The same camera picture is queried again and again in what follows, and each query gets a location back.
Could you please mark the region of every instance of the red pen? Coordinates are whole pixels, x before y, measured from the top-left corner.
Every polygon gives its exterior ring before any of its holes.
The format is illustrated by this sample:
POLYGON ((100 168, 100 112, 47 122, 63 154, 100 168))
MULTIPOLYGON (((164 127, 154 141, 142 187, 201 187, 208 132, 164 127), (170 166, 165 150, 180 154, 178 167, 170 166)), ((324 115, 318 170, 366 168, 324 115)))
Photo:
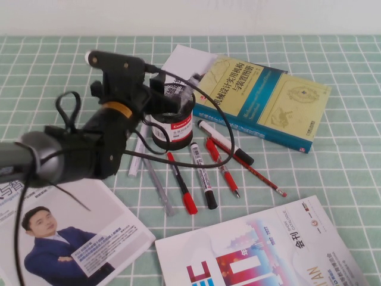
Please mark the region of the red pen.
MULTIPOLYGON (((218 147, 220 147, 223 151, 230 154, 230 149, 227 148, 224 144, 222 144, 220 141, 215 140, 214 138, 211 138, 213 143, 215 143, 218 147)), ((277 185, 272 183, 270 180, 268 180, 265 176, 261 175, 258 171, 253 169, 250 165, 247 165, 244 161, 242 161, 239 157, 233 156, 233 158, 240 163, 243 167, 249 170, 250 173, 252 173, 254 176, 256 176, 259 180, 263 181, 266 185, 270 186, 274 191, 276 191, 278 194, 280 194, 282 197, 287 197, 287 193, 283 192, 277 185)))
MULTIPOLYGON (((220 155, 219 151, 217 150, 216 145, 214 145, 214 142, 212 141, 211 138, 207 139, 207 149, 208 149, 210 155, 212 156, 213 161, 215 161, 216 163, 222 162, 221 155, 220 155)), ((232 174, 230 174, 229 170, 227 169, 226 165, 222 165, 219 168, 220 168, 222 174, 224 175, 225 180, 226 180, 227 184, 229 185, 230 189, 232 190, 232 192, 234 193, 234 195, 237 198, 240 198, 240 195, 238 193, 238 187, 237 187, 237 185, 236 185, 236 183, 232 177, 232 174)))

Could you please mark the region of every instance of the pen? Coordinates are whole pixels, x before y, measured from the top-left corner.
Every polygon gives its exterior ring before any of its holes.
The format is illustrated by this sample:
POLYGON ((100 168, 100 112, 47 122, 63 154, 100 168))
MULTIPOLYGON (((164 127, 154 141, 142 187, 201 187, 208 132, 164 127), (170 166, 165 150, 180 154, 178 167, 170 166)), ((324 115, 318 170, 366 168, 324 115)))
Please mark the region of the pen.
MULTIPOLYGON (((219 151, 217 150, 216 146, 213 143, 213 140, 211 138, 207 139, 207 149, 213 159, 216 163, 221 163, 221 155, 219 151)), ((237 197, 240 198, 240 195, 238 193, 238 187, 232 177, 232 174, 230 174, 229 170, 227 169, 226 165, 222 165, 219 167, 222 175, 224 175, 226 183, 228 184, 229 188, 232 190, 233 194, 237 197)))
MULTIPOLYGON (((220 141, 222 144, 224 144, 228 149, 232 149, 232 143, 230 140, 226 139, 220 132, 215 130, 212 126, 210 126, 208 123, 206 123, 203 120, 199 120, 197 123, 197 126, 204 130, 207 134, 209 134, 210 137, 212 137, 215 140, 220 141)), ((251 165, 254 163, 254 159, 247 155, 241 148, 239 148, 237 145, 234 146, 234 155, 240 158, 242 161, 244 161, 247 165, 251 165)))
MULTIPOLYGON (((174 162, 174 158, 171 152, 167 153, 167 157, 170 161, 174 162)), ((191 194, 188 191, 188 188, 185 185, 185 182, 183 180, 183 177, 181 177, 180 170, 177 166, 171 165, 171 168, 173 170, 173 173, 177 179, 177 183, 179 183, 179 187, 181 189, 181 192, 183 193, 183 202, 186 210, 188 213, 191 214, 197 214, 197 207, 195 205, 195 202, 193 201, 193 198, 191 194)))
MULTIPOLYGON (((140 134, 143 136, 143 138, 146 138, 147 137, 147 133, 148 133, 148 125, 146 124, 142 124, 142 127, 140 128, 140 134)), ((137 141, 136 141, 136 146, 135 146, 135 152, 138 152, 138 153, 143 153, 144 152, 144 145, 143 145, 143 142, 142 140, 140 140, 140 138, 138 137, 137 138, 137 141)), ((141 158, 140 157, 132 157, 131 159, 131 165, 130 165, 130 170, 129 170, 129 177, 132 176, 132 177, 136 177, 136 174, 138 173, 138 168, 139 168, 139 165, 140 165, 140 160, 141 158)))
POLYGON ((143 159, 144 165, 147 167, 148 172, 151 176, 152 182, 154 183, 157 192, 159 193, 159 199, 164 206, 165 213, 167 216, 174 216, 174 210, 171 203, 168 200, 167 195, 164 192, 163 186, 161 185, 159 178, 157 177, 151 162, 148 159, 143 159))
MULTIPOLYGON (((200 152, 200 149, 198 148, 197 143, 195 142, 191 143, 190 150, 192 152, 193 160, 195 164, 200 166, 204 165, 204 161, 201 157, 201 152, 200 152)), ((210 184, 208 173, 204 168, 201 168, 201 167, 197 168, 197 171, 201 180, 202 187, 204 188, 205 198, 207 199, 208 208, 210 210, 214 210, 218 207, 218 204, 216 202, 216 199, 214 198, 214 194, 213 194, 212 186, 210 184)))
MULTIPOLYGON (((220 147, 223 151, 225 151, 226 153, 230 154, 230 150, 229 148, 227 148, 226 146, 224 146, 221 142, 219 142, 218 140, 215 140, 214 138, 211 138, 213 140, 213 142, 218 146, 220 147)), ((246 169, 249 170, 250 173, 252 173, 254 176, 256 176, 259 180, 263 181, 266 185, 270 186, 274 191, 276 191, 278 194, 280 194, 282 197, 287 197, 287 193, 286 192, 283 192, 277 185, 275 185, 274 183, 272 183, 269 179, 267 179, 265 176, 263 176, 262 174, 260 174, 258 171, 256 171, 255 169, 253 169, 251 166, 249 166, 248 164, 246 164, 244 161, 242 161, 240 158, 238 158, 237 156, 233 156, 233 158, 238 162, 240 163, 243 167, 245 167, 246 169)))

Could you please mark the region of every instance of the white wall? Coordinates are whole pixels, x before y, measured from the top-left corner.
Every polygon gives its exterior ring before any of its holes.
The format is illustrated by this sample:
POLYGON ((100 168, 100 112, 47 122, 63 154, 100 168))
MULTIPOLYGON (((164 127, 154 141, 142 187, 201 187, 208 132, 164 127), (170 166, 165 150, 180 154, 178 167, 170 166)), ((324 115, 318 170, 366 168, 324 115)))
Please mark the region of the white wall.
POLYGON ((380 11, 380 0, 0 0, 0 34, 375 34, 380 11))

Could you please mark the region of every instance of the orange ring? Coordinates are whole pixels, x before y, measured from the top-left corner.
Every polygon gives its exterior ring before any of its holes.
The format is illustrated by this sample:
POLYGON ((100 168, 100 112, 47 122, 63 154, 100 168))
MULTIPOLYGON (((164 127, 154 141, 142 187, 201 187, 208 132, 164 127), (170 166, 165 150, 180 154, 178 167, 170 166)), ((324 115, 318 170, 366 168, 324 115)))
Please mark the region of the orange ring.
POLYGON ((132 115, 131 109, 129 109, 124 104, 115 102, 115 101, 106 102, 105 104, 102 105, 102 108, 111 108, 111 109, 117 110, 120 113, 122 113, 124 116, 126 116, 127 118, 130 118, 132 115))

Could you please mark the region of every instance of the table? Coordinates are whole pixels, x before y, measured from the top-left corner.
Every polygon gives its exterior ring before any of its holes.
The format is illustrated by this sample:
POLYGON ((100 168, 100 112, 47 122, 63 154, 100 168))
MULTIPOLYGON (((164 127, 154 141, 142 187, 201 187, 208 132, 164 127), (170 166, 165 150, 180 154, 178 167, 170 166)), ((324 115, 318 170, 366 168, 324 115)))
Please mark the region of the table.
MULTIPOLYGON (((322 123, 309 154, 234 131, 237 144, 255 158, 254 167, 284 189, 282 198, 235 162, 229 167, 242 198, 229 191, 217 169, 208 171, 220 207, 205 208, 197 174, 182 169, 199 213, 188 216, 169 166, 154 163, 177 215, 165 217, 148 172, 128 178, 126 156, 116 176, 105 183, 156 235, 168 237, 317 195, 370 285, 381 285, 381 36, 0 36, 0 139, 13 141, 46 124, 62 125, 55 98, 75 90, 83 98, 79 126, 99 108, 89 84, 101 78, 85 64, 90 49, 135 54, 162 66, 177 44, 253 63, 330 85, 322 123)), ((71 110, 70 100, 64 107, 71 110)), ((222 126, 215 127, 227 135, 222 126)), ((195 141, 204 134, 193 127, 195 141)), ((134 149, 136 137, 127 144, 134 149)), ((204 159, 209 155, 202 148, 204 159)), ((175 152, 191 162, 189 150, 175 152)), ((110 285, 164 285, 157 253, 151 247, 110 285)))

